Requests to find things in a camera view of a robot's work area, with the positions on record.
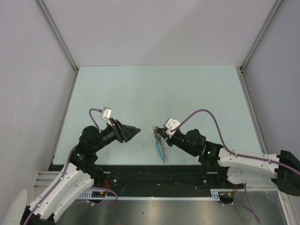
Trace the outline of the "large metal keyring blue handle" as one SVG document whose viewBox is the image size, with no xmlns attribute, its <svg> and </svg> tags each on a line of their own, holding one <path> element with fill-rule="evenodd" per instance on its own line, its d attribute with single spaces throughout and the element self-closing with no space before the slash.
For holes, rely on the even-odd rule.
<svg viewBox="0 0 300 225">
<path fill-rule="evenodd" d="M 168 154 L 164 139 L 155 138 L 156 149 L 164 164 L 168 163 Z"/>
</svg>

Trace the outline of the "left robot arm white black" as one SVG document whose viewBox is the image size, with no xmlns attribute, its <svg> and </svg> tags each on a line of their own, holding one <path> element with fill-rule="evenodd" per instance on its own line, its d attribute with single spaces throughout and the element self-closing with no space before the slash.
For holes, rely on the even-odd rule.
<svg viewBox="0 0 300 225">
<path fill-rule="evenodd" d="M 127 143 L 141 130 L 109 119 L 104 130 L 85 127 L 79 143 L 71 150 L 58 176 L 34 201 L 26 206 L 22 225 L 54 225 L 67 208 L 91 187 L 103 184 L 103 169 L 96 165 L 97 152 L 113 141 Z"/>
</svg>

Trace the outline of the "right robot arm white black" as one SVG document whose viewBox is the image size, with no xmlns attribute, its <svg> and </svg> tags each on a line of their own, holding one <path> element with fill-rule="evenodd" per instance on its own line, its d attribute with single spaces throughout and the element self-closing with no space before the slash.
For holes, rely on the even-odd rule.
<svg viewBox="0 0 300 225">
<path fill-rule="evenodd" d="M 231 184 L 275 185 L 288 195 L 300 195 L 300 161 L 289 151 L 279 154 L 229 152 L 221 144 L 207 141 L 198 129 L 185 134 L 177 129 L 172 135 L 166 128 L 154 127 L 154 135 L 168 146 L 176 146 L 206 168 L 217 171 L 218 188 Z"/>
</svg>

